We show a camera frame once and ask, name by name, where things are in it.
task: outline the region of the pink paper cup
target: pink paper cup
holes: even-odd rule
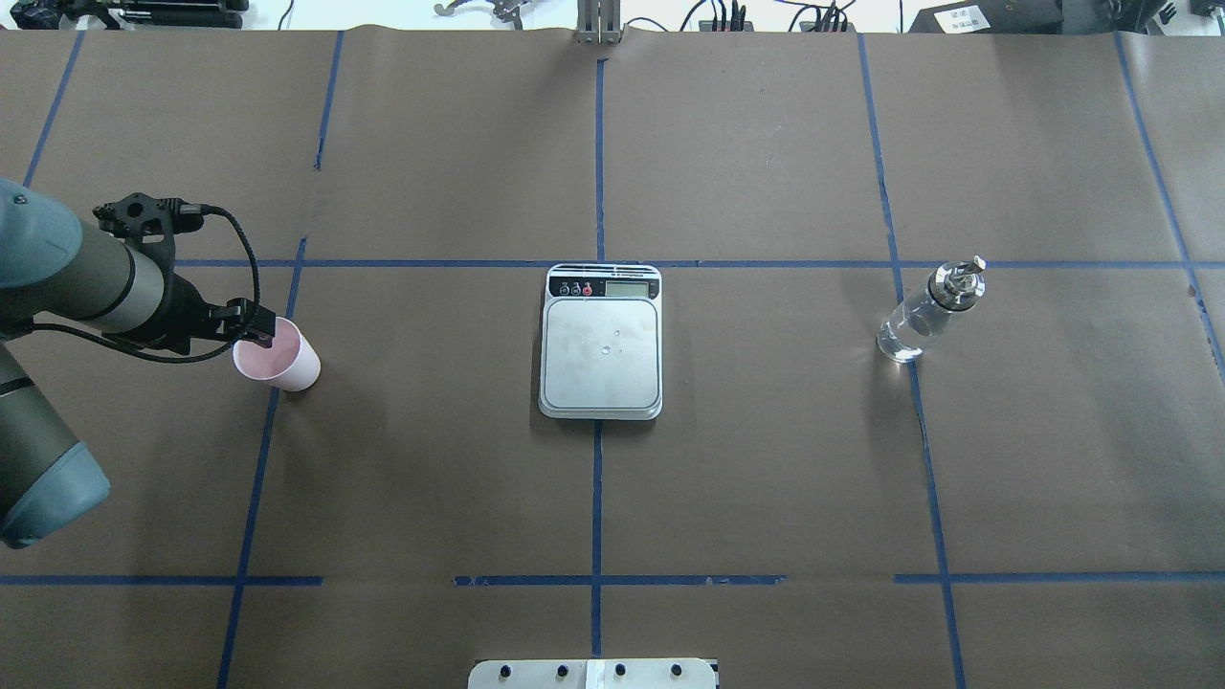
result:
[[[277,336],[272,348],[254,342],[234,346],[234,368],[246,378],[287,392],[300,392],[318,379],[320,362],[315,348],[306,342],[298,326],[277,316]]]

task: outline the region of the digital scale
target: digital scale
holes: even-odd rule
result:
[[[664,408],[660,275],[650,266],[549,268],[540,329],[540,411],[648,421]]]

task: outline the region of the cable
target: cable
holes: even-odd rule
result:
[[[685,21],[681,22],[681,28],[676,31],[685,31],[685,27],[688,26],[688,21],[693,17],[693,12],[696,12],[702,5],[706,5],[706,0],[697,0],[697,2],[693,2],[693,6],[690,7],[690,12],[685,15]]]
[[[799,5],[799,2],[784,2],[784,4],[785,5]],[[802,7],[800,7],[800,10],[797,12],[795,12],[795,16],[791,17],[791,23],[788,25],[788,27],[786,27],[786,32],[788,33],[791,33],[793,31],[795,31],[795,22],[800,21],[800,15],[802,15],[807,10],[816,10],[817,11],[817,23],[821,23],[821,7],[818,7],[816,5],[804,5]]]
[[[104,337],[98,337],[92,332],[86,332],[72,326],[60,325],[55,322],[36,322],[29,329],[31,332],[48,331],[48,332],[62,332],[65,335],[72,335],[74,337],[80,337],[81,340],[87,340],[94,345],[100,345],[108,349],[113,349],[121,354],[127,354],[129,357],[135,357],[146,362],[153,362],[157,364],[195,364],[198,362],[207,362],[208,359],[219,357],[228,352],[234,345],[241,340],[249,330],[251,330],[251,322],[255,321],[256,314],[260,311],[260,266],[255,260],[255,251],[251,249],[251,243],[246,239],[246,233],[243,232],[243,227],[238,224],[238,219],[230,215],[225,208],[217,206],[208,206],[205,204],[200,205],[201,215],[203,216],[221,216],[229,221],[234,227],[234,233],[238,234],[239,242],[243,243],[243,250],[246,251],[246,260],[251,264],[251,291],[254,293],[252,302],[255,306],[251,309],[251,315],[247,316],[246,322],[243,327],[230,337],[229,342],[222,345],[221,347],[208,352],[207,354],[198,354],[195,357],[159,357],[157,354],[146,354],[131,345],[121,345],[119,342],[113,342]]]
[[[1136,23],[1132,25],[1132,33],[1139,33],[1144,26],[1144,2],[1136,2]]]
[[[662,25],[662,23],[657,22],[655,20],[653,20],[653,18],[650,18],[650,17],[633,17],[632,20],[630,20],[630,21],[625,22],[625,26],[630,26],[630,25],[632,25],[633,22],[650,22],[650,23],[653,23],[653,25],[658,26],[659,28],[662,28],[662,29],[664,29],[664,31],[668,31],[666,28],[664,28],[664,25]]]
[[[281,29],[284,28],[283,25],[285,23],[285,17],[288,17],[289,12],[293,12],[293,11],[294,11],[294,0],[289,0],[289,6],[285,7],[285,13],[281,15],[281,21],[277,22],[277,31],[281,31]]]
[[[829,33],[838,33],[846,31],[846,25],[850,20],[846,17],[846,10],[839,7],[837,0],[829,2],[829,12],[826,15],[826,26],[829,27]]]
[[[838,9],[837,2],[831,2],[826,7],[824,16],[821,15],[821,9],[817,7],[817,21],[812,25],[809,32],[812,33],[834,33],[838,31],[839,20],[843,17],[842,10]]]

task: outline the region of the blue tape line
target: blue tape line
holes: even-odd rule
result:
[[[592,586],[595,577],[578,575],[457,576],[457,587],[478,586]],[[600,586],[778,586],[783,574],[601,574]]]
[[[604,575],[604,422],[592,424],[592,657],[603,652],[601,613]]]
[[[298,265],[293,259],[260,259],[255,264],[261,268],[292,268]],[[246,259],[179,259],[174,265],[185,268],[245,268],[251,264]]]
[[[306,238],[298,240],[298,255],[294,256],[294,276],[289,280],[289,300],[285,302],[285,319],[293,320],[298,308],[298,284],[303,280],[303,264],[306,260]]]
[[[919,414],[919,434],[922,438],[922,463],[927,473],[927,512],[931,519],[931,536],[936,543],[936,566],[940,569],[940,592],[944,602],[944,624],[948,629],[948,647],[953,660],[953,677],[958,689],[965,689],[965,668],[962,663],[962,639],[957,631],[957,609],[953,604],[953,586],[948,574],[948,552],[944,549],[944,525],[940,516],[940,495],[936,492],[936,470],[931,462],[931,441],[927,436],[927,417],[922,408],[922,390],[919,386],[919,368],[914,362],[905,364],[910,375],[910,398]]]
[[[902,261],[902,267],[935,267],[942,262]],[[1182,267],[1182,264],[1178,261],[990,261],[987,267],[1038,270],[1177,270]]]
[[[881,191],[881,210],[884,213],[884,226],[889,243],[889,260],[893,265],[893,292],[900,303],[905,298],[902,283],[902,259],[898,255],[898,242],[893,226],[893,205],[884,183],[884,154],[881,151],[881,132],[876,120],[876,102],[872,98],[872,75],[867,61],[867,43],[864,34],[859,39],[859,63],[864,75],[864,98],[867,102],[867,125],[872,132],[872,154],[876,161],[876,180]],[[910,397],[919,417],[919,433],[922,436],[922,461],[927,473],[927,511],[931,517],[931,533],[936,543],[936,564],[940,568],[940,588],[944,602],[944,625],[948,631],[948,649],[953,662],[953,679],[958,689],[965,689],[965,669],[962,662],[962,640],[957,631],[957,611],[953,604],[953,586],[948,580],[948,554],[944,549],[944,527],[940,516],[940,497],[936,493],[936,471],[931,462],[931,444],[927,438],[927,418],[922,408],[922,390],[919,386],[919,369],[914,362],[905,364],[910,376]]]
[[[739,260],[665,260],[665,261],[610,261],[620,265],[650,265],[658,268],[891,268],[891,261],[739,261]]]
[[[303,265],[311,268],[550,268],[557,264],[586,261],[500,261],[500,260],[348,260],[315,259]]]
[[[951,574],[953,584],[1178,584],[1225,581],[1225,571],[1023,571]],[[940,584],[936,574],[899,574],[894,584]]]
[[[72,78],[72,67],[76,66],[77,55],[81,54],[81,43],[85,40],[83,31],[78,31],[76,34],[76,39],[72,40],[72,51],[69,53],[69,61],[64,65],[64,75],[60,76],[60,86],[55,89],[55,98],[51,101],[51,109],[47,112],[43,131],[38,135],[38,145],[34,146],[34,154],[31,156],[29,167],[26,168],[26,179],[22,181],[22,186],[28,188],[34,181],[34,170],[38,169],[38,162],[43,158],[47,137],[51,135],[51,125],[55,123],[55,115],[60,112],[60,102],[64,101],[64,92],[67,91],[69,80]]]
[[[322,586],[322,576],[247,576],[245,586]]]
[[[261,576],[249,586],[322,586],[322,576]],[[0,576],[0,586],[234,586],[234,576],[175,576],[130,574],[17,574]]]
[[[0,586],[234,586],[233,576],[9,575]]]
[[[315,169],[323,168],[323,145],[327,143],[327,124],[332,119],[332,97],[336,96],[336,75],[341,71],[341,49],[344,47],[344,32],[336,32],[336,48],[332,49],[332,72],[327,77],[327,97],[323,98],[323,118],[318,123],[318,150],[315,151]]]
[[[546,261],[518,261],[497,259],[310,259],[301,262],[309,268],[549,268],[557,264],[581,264],[582,259],[554,259]],[[660,260],[660,261],[608,261],[625,266],[650,265],[659,268],[867,268],[891,270],[893,261],[861,260]],[[898,261],[902,268],[933,268],[943,261]],[[192,268],[245,268],[245,259],[184,259],[176,266]],[[261,259],[262,268],[292,268],[294,259]],[[991,261],[992,268],[1034,270],[1180,270],[1181,261]],[[1225,270],[1225,261],[1192,261],[1197,270]]]
[[[595,260],[604,262],[604,63],[595,61]]]
[[[778,586],[786,581],[782,574],[748,574],[748,575],[638,575],[638,574],[614,574],[604,575],[605,586]]]
[[[501,576],[457,576],[453,580],[458,587],[468,586],[590,586],[592,577],[577,575],[501,575]]]
[[[303,264],[306,259],[306,238],[298,242],[298,255],[294,257],[294,276],[289,283],[289,298],[285,302],[285,318],[293,318],[298,302],[298,284],[301,280]],[[260,455],[255,463],[255,479],[251,484],[251,501],[246,510],[246,527],[243,531],[243,550],[239,555],[238,576],[234,595],[230,598],[229,623],[225,625],[225,645],[222,649],[222,662],[217,669],[217,689],[224,689],[229,683],[230,661],[234,657],[234,639],[238,635],[238,622],[243,613],[243,595],[246,588],[246,573],[251,563],[251,547],[255,543],[255,523],[260,515],[260,499],[263,495],[263,477],[268,467],[268,452],[272,449],[272,424],[277,418],[277,406],[281,402],[281,390],[273,387],[268,392],[268,408],[263,417],[263,433],[260,438]]]
[[[859,38],[859,67],[864,75],[864,99],[867,102],[867,128],[872,132],[872,161],[876,163],[876,184],[881,194],[881,212],[884,213],[884,228],[887,230],[886,237],[889,243],[889,261],[894,266],[893,271],[893,292],[898,299],[905,298],[905,293],[902,287],[902,271],[898,267],[900,259],[898,257],[898,238],[893,232],[893,204],[889,202],[889,189],[884,184],[884,153],[881,152],[881,130],[876,123],[876,101],[872,97],[872,72],[867,66],[867,43],[864,40],[864,34],[858,34]]]
[[[1156,189],[1161,195],[1161,207],[1165,208],[1165,216],[1170,221],[1174,242],[1178,246],[1178,256],[1182,257],[1182,267],[1187,271],[1187,281],[1191,283],[1191,288],[1196,291],[1196,306],[1199,310],[1199,322],[1203,324],[1204,332],[1208,335],[1208,346],[1213,352],[1213,359],[1216,362],[1216,375],[1225,384],[1225,359],[1221,358],[1220,340],[1216,338],[1216,329],[1213,327],[1213,319],[1208,314],[1208,306],[1204,304],[1204,291],[1199,288],[1199,278],[1196,277],[1196,270],[1192,267],[1191,254],[1187,251],[1187,242],[1182,235],[1182,226],[1178,224],[1178,216],[1174,212],[1174,204],[1170,201],[1170,190],[1166,188],[1165,177],[1161,174],[1161,166],[1156,162],[1156,153],[1153,151],[1153,142],[1149,140],[1148,126],[1144,124],[1144,115],[1140,113],[1140,104],[1136,98],[1136,88],[1132,86],[1132,70],[1127,63],[1127,51],[1123,49],[1123,37],[1117,31],[1115,32],[1115,50],[1118,51],[1118,66],[1123,72],[1123,86],[1127,89],[1127,99],[1132,104],[1132,115],[1136,118],[1136,128],[1140,134],[1140,143],[1144,145],[1144,156],[1148,157],[1149,168],[1153,169],[1153,178],[1156,180]]]

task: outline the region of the metal plate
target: metal plate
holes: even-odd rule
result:
[[[698,658],[484,661],[468,689],[718,689],[719,673]]]
[[[657,416],[663,401],[659,326],[659,309],[650,299],[549,302],[540,411],[562,418]]]

